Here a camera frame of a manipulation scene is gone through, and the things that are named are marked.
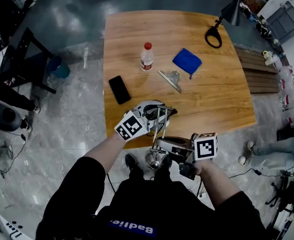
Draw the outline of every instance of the red bottle cap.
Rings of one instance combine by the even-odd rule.
[[[150,42],[145,43],[145,49],[150,50],[152,47],[152,44]]]

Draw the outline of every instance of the blue cloth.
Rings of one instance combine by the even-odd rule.
[[[185,72],[188,72],[190,74],[190,79],[192,77],[192,74],[202,64],[202,61],[197,56],[195,56],[185,48],[183,48],[177,54],[177,56],[175,56],[172,62],[179,68],[183,69]]]

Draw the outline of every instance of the trash can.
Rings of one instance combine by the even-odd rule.
[[[67,78],[70,74],[70,68],[67,63],[59,56],[55,56],[49,61],[46,70],[58,78]]]

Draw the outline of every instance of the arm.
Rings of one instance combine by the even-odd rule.
[[[110,171],[118,155],[122,151],[126,142],[116,133],[98,146],[90,150],[84,157],[96,159],[105,169],[106,174]]]
[[[194,167],[196,168],[196,174],[201,177],[206,187],[214,208],[240,192],[238,186],[211,160],[198,161],[194,164]]]
[[[76,162],[46,206],[37,240],[82,237],[101,202],[106,174],[124,145],[115,132]]]
[[[216,223],[233,239],[264,239],[265,228],[250,199],[211,160],[194,164],[215,208]]]

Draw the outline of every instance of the wooden bench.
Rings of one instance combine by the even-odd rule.
[[[272,66],[266,66],[261,53],[236,47],[243,71],[246,75],[250,93],[267,94],[278,93],[277,70]]]

